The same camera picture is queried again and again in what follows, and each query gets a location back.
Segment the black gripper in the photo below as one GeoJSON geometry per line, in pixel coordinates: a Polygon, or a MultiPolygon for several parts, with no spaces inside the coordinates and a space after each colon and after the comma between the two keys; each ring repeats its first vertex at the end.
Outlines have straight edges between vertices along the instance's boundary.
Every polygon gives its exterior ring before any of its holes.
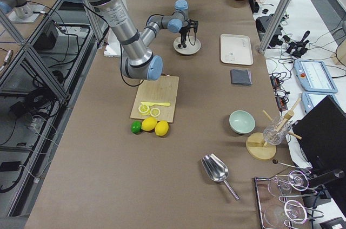
{"type": "Polygon", "coordinates": [[[194,33],[197,33],[198,24],[199,21],[193,19],[188,19],[183,23],[183,26],[179,31],[179,33],[181,34],[181,45],[186,45],[187,34],[190,31],[190,29],[193,29],[194,33]]]}

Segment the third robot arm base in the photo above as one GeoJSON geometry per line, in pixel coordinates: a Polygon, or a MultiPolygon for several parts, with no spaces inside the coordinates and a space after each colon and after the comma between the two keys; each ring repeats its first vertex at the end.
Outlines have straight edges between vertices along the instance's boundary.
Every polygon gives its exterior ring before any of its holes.
{"type": "Polygon", "coordinates": [[[27,0],[1,0],[1,12],[9,14],[10,21],[14,23],[32,24],[38,15],[34,14],[34,8],[27,0]]]}

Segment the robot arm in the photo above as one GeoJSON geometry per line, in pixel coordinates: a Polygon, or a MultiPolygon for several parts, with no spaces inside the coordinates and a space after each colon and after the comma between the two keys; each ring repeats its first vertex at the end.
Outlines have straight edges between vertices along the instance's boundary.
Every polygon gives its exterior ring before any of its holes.
{"type": "MultiPolygon", "coordinates": [[[[63,0],[82,3],[84,0],[63,0]]],[[[119,40],[125,51],[121,56],[121,74],[140,80],[157,80],[163,70],[162,58],[149,48],[161,29],[181,34],[181,45],[185,46],[189,29],[198,28],[198,22],[189,18],[186,0],[177,0],[172,15],[153,15],[148,18],[143,32],[139,32],[131,20],[122,0],[87,0],[100,10],[101,15],[119,40]]]]}

